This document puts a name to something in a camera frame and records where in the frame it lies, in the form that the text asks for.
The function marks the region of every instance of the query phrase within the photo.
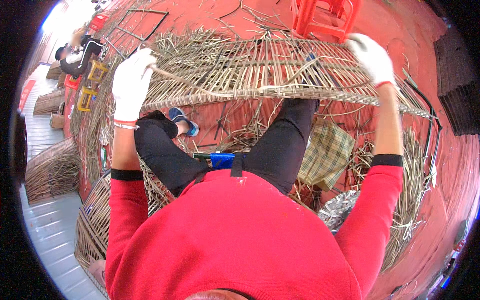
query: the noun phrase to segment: hand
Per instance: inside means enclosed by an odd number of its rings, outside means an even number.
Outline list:
[[[390,82],[396,86],[392,60],[382,46],[368,36],[358,33],[348,36],[347,46],[368,73],[372,84],[378,87],[382,83]]]
[[[117,122],[135,122],[147,96],[153,70],[149,65],[156,62],[152,50],[143,48],[122,62],[115,70],[112,94],[115,99],[113,119]]]

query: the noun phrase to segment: plaid bag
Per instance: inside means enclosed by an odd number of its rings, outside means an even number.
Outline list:
[[[300,167],[300,181],[330,190],[347,166],[355,139],[329,120],[318,118]]]

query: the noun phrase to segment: red sweater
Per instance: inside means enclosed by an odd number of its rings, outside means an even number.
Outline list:
[[[150,218],[143,182],[112,179],[108,294],[183,300],[227,288],[256,300],[362,299],[380,271],[401,188],[401,167],[372,167],[333,236],[249,172],[209,172]]]

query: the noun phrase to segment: red painted floor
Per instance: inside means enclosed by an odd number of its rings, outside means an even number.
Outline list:
[[[228,29],[220,29],[224,25],[220,25],[218,20],[210,17],[223,16],[239,5],[239,2],[235,0],[192,0],[188,4],[180,0],[177,0],[177,2],[173,0],[154,1],[152,3],[145,0],[116,1],[104,12],[111,17],[106,26],[109,26],[110,22],[117,23],[126,9],[135,6],[135,8],[169,12],[157,32],[176,30],[181,33],[186,25],[191,29],[203,25],[204,28],[218,27],[218,31],[228,31]],[[394,299],[412,299],[422,292],[443,267],[445,257],[450,254],[459,223],[468,218],[473,206],[477,210],[480,192],[478,137],[455,137],[436,96],[437,76],[433,42],[445,33],[446,25],[421,0],[390,0],[390,2],[391,4],[388,4],[387,1],[364,0],[353,31],[367,34],[385,47],[392,58],[396,73],[402,78],[406,78],[402,73],[402,67],[406,70],[409,69],[409,73],[418,84],[419,89],[427,96],[437,111],[444,129],[441,134],[436,161],[437,185],[427,192],[420,209],[419,218],[423,220],[423,223],[416,229],[413,240],[400,257],[399,263],[387,270],[386,273],[379,275],[375,286],[367,297],[368,299],[383,299],[396,286],[406,283],[409,283],[409,285],[397,293]],[[244,0],[243,4],[268,15],[273,15],[275,11],[280,14],[280,19],[287,25],[292,22],[289,0],[280,0],[278,4],[276,4],[276,0]],[[243,17],[252,18],[251,15],[237,10],[234,14],[222,20],[234,25],[233,30],[241,38],[252,38],[257,33],[246,30],[258,30],[258,28],[255,27],[254,23],[243,19]],[[141,18],[142,14],[137,13],[132,19],[126,19],[122,26],[137,26],[137,22]],[[159,20],[159,16],[149,16],[148,18],[145,17],[142,23],[135,28],[135,32],[147,33]],[[322,19],[326,22],[329,20],[325,17],[322,17]],[[335,38],[328,36],[322,36],[322,39],[335,41]],[[129,49],[132,45],[136,45],[136,41],[132,42],[131,39],[123,36],[119,40],[119,45]],[[263,101],[261,109],[261,114],[264,117],[263,123],[267,123],[276,102],[277,100],[271,99]],[[230,112],[234,112],[229,115],[228,121],[225,122],[226,129],[233,131],[246,124],[247,121],[245,120],[250,119],[258,103],[258,99],[245,101],[238,109],[234,110],[235,103],[227,102],[226,111],[230,109]],[[199,106],[194,111],[191,108],[185,109],[187,113],[192,113],[191,117],[201,128],[199,135],[194,139],[196,145],[218,143],[220,139],[225,137],[226,134],[221,133],[220,130],[219,136],[214,139],[216,120],[220,118],[224,104]],[[329,113],[344,113],[358,107],[359,105],[354,104],[333,103],[329,107]],[[375,113],[376,108],[369,107],[362,109],[360,116],[353,113],[334,117],[334,121],[344,123],[343,129],[355,136],[356,118],[360,117],[360,123],[363,123]],[[419,137],[425,140],[427,122],[410,116],[405,116],[403,122],[404,126],[413,125]],[[374,128],[375,118],[363,128],[363,132],[371,132]],[[366,134],[364,137],[373,139],[372,134]],[[432,139],[434,137],[436,137],[435,127],[432,132]],[[189,147],[193,148],[193,143],[190,140],[186,141],[189,142]],[[431,155],[434,149],[434,140],[430,149]],[[343,190],[343,182],[345,182],[345,178],[340,178],[336,187]],[[80,191],[83,198],[86,197],[88,190],[89,186],[85,186],[83,183]],[[323,200],[326,201],[331,196],[332,194],[325,193]]]

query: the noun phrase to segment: cardboard box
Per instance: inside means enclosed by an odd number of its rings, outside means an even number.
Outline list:
[[[51,128],[63,128],[65,122],[65,116],[51,113],[50,114],[50,127]]]

